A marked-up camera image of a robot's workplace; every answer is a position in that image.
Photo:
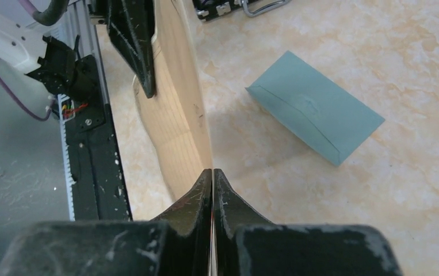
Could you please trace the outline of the beige letter paper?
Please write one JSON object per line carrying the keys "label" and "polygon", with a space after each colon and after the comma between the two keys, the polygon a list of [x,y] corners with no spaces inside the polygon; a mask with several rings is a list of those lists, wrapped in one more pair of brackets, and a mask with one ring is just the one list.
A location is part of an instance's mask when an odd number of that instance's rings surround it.
{"label": "beige letter paper", "polygon": [[154,9],[156,95],[147,98],[137,79],[133,89],[163,180],[177,200],[203,170],[212,168],[212,150],[184,3],[155,1]]}

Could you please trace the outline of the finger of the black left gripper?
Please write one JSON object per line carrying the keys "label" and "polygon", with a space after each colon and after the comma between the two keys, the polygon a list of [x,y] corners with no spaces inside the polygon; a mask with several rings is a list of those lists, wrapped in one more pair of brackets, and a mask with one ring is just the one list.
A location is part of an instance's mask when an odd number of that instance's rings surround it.
{"label": "finger of the black left gripper", "polygon": [[137,76],[145,96],[154,97],[154,1],[108,1],[106,24],[111,43]]}

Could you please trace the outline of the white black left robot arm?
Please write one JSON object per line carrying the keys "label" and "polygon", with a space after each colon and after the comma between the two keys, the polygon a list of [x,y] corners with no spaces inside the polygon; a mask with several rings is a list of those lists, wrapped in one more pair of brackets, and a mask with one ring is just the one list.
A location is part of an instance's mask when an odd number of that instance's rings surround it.
{"label": "white black left robot arm", "polygon": [[[145,96],[155,96],[153,1],[92,1],[89,8],[89,16],[106,25],[113,46],[138,77]],[[41,82],[51,94],[85,102],[97,95],[97,82],[84,71],[77,53],[77,48],[0,14],[0,58]]]}

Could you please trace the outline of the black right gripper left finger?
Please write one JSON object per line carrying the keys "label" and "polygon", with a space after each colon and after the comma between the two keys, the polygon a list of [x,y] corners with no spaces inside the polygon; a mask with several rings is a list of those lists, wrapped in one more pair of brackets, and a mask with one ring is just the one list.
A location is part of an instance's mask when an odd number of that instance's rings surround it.
{"label": "black right gripper left finger", "polygon": [[45,222],[11,242],[0,275],[207,275],[212,171],[150,221]]}

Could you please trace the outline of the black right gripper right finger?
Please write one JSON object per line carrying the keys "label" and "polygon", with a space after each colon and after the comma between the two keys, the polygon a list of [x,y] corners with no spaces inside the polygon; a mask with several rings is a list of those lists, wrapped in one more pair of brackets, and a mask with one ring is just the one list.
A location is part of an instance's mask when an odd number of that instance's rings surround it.
{"label": "black right gripper right finger", "polygon": [[219,275],[401,275],[388,240],[368,225],[276,224],[215,169]]}

